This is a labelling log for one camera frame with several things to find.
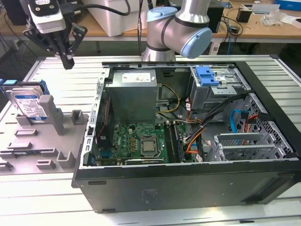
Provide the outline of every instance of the red wire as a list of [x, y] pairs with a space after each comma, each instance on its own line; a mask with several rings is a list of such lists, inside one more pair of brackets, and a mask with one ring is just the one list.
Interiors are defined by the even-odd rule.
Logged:
[[104, 126], [105, 126], [105, 122], [108, 120], [108, 106], [109, 106], [109, 99], [107, 99], [107, 102], [105, 104], [105, 119], [104, 119], [104, 122], [103, 122], [103, 127], [102, 129], [99, 131], [99, 133], [97, 134], [96, 137], [99, 137], [104, 129]]

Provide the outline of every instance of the yellow wire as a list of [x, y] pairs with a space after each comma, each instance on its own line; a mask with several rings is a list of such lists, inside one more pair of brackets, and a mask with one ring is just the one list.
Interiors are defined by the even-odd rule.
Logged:
[[156, 112], [156, 113], [169, 113], [169, 112], [173, 112], [173, 111], [177, 110], [178, 107], [180, 106], [180, 100], [181, 100], [181, 99], [179, 98], [178, 94], [177, 94], [170, 86], [168, 86], [168, 85], [166, 85], [166, 84], [162, 84], [162, 86], [165, 86], [165, 87], [169, 88], [169, 90], [172, 91], [172, 92], [176, 95], [176, 97], [177, 97], [177, 99], [178, 99], [178, 103], [177, 103], [177, 106], [176, 106], [175, 108], [173, 108], [173, 109], [166, 110], [166, 111], [158, 111], [158, 112]]

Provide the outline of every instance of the power cord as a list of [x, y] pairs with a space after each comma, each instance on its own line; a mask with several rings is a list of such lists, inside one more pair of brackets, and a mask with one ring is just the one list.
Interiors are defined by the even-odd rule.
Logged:
[[131, 7], [130, 7], [130, 4], [128, 3], [128, 0], [125, 0], [125, 2], [126, 2], [126, 5], [127, 5], [127, 12], [125, 12], [125, 13], [120, 12], [118, 10], [115, 10], [113, 8], [110, 8], [110, 7], [107, 7], [107, 6], [98, 5], [98, 4], [75, 5], [73, 11], [75, 12], [75, 11], [79, 11], [79, 10], [83, 10], [83, 9], [88, 9], [88, 8], [100, 8], [100, 9], [104, 9], [104, 10], [110, 11], [112, 13], [116, 13], [116, 14], [121, 15], [121, 16], [128, 16], [131, 13]]
[[[3, 43], [3, 41], [2, 41], [2, 38], [0, 38], [0, 42], [1, 42], [2, 46], [3, 46], [3, 49], [4, 49], [4, 51], [5, 51], [5, 54], [7, 54], [8, 52], [7, 52], [6, 48], [9, 49], [9, 47], [8, 47], [8, 46], [6, 47], [6, 46], [4, 45], [4, 43]], [[13, 63], [13, 61], [11, 60], [10, 57], [8, 57], [8, 60], [9, 60], [10, 63], [12, 64], [14, 70], [16, 71], [16, 74], [18, 75], [18, 78], [21, 78], [21, 75], [20, 75], [19, 71], [17, 70], [16, 66], [14, 65], [14, 63]]]
[[137, 38], [138, 38], [138, 48], [139, 55], [141, 56], [141, 35], [142, 35], [142, 22], [141, 22], [141, 12], [142, 12], [143, 0], [139, 0], [139, 12], [138, 12], [138, 27], [137, 27]]
[[9, 25], [9, 23], [8, 23], [8, 21], [7, 21], [7, 18], [6, 18], [6, 16], [8, 16], [8, 14], [7, 13], [5, 13], [5, 15], [4, 15], [4, 20], [5, 20], [5, 23], [7, 24], [7, 26], [8, 26], [8, 28], [11, 30], [11, 32], [29, 49], [29, 51], [31, 51], [31, 53], [36, 57], [36, 58], [38, 58], [38, 56], [32, 51], [32, 49], [31, 48], [29, 48], [28, 47], [28, 45], [26, 45], [25, 44], [25, 42], [22, 40], [22, 39], [20, 39], [20, 37], [13, 31], [13, 29], [10, 27], [10, 25]]

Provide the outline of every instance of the floor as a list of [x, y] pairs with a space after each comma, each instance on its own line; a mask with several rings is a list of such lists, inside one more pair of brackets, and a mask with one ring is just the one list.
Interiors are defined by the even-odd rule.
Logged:
[[[51, 53], [45, 52], [35, 44], [26, 42], [28, 47], [38, 57], [50, 57]], [[83, 42], [76, 52], [76, 56], [136, 56], [139, 54], [137, 42], [135, 41], [106, 41], [101, 42], [101, 52], [96, 51], [94, 41]], [[142, 49], [145, 49], [146, 42], [142, 42]], [[222, 43], [219, 54], [225, 55], [228, 52], [229, 44]], [[34, 64], [36, 57], [20, 43], [20, 50], [13, 52], [7, 49], [7, 53], [0, 59], [0, 78], [22, 80]], [[231, 55], [244, 54], [276, 54], [288, 64], [299, 76], [301, 76], [301, 44], [254, 44], [254, 43], [233, 43], [230, 48]], [[0, 110], [7, 102], [6, 97], [0, 94]]]

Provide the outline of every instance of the white box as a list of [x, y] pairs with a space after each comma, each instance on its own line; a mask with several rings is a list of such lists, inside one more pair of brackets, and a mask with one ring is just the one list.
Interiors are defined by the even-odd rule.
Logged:
[[[127, 12], [127, 5], [124, 0], [82, 0], [82, 2], [85, 5], [99, 4], [120, 12]], [[128, 0], [128, 2], [131, 7], [131, 13], [128, 16], [120, 16], [99, 8], [90, 8], [89, 11], [108, 36], [117, 36], [123, 32], [137, 29], [139, 0]], [[148, 11], [147, 0], [144, 0], [141, 12], [142, 29], [145, 29], [147, 26], [146, 18]]]

